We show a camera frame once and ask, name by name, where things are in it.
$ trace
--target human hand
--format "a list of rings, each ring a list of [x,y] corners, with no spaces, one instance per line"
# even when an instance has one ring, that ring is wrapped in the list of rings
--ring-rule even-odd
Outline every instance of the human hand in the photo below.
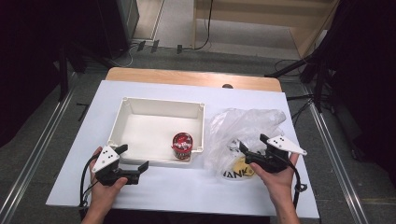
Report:
[[[294,153],[290,155],[290,161],[294,166],[297,163],[298,156]],[[276,208],[278,223],[300,223],[291,198],[291,182],[294,171],[288,166],[284,171],[270,174],[254,162],[250,164],[250,167],[267,186],[271,201]]]
[[[101,151],[102,148],[99,147],[95,150],[93,155],[97,155]],[[91,205],[82,223],[102,223],[107,212],[111,209],[116,200],[117,195],[120,193],[121,188],[128,181],[127,178],[122,177],[112,186],[103,186],[101,183],[96,183],[97,179],[92,172],[92,167],[95,163],[96,160],[90,163],[91,184],[94,184],[92,187]]]

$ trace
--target plastic bag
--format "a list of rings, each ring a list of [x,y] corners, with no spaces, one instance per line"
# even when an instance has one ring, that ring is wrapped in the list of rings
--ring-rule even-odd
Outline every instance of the plastic bag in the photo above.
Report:
[[[252,152],[265,153],[260,134],[268,137],[283,135],[279,125],[286,119],[277,109],[242,110],[230,108],[217,114],[206,125],[204,167],[228,179],[246,179],[254,173],[244,163],[239,150],[243,142]]]

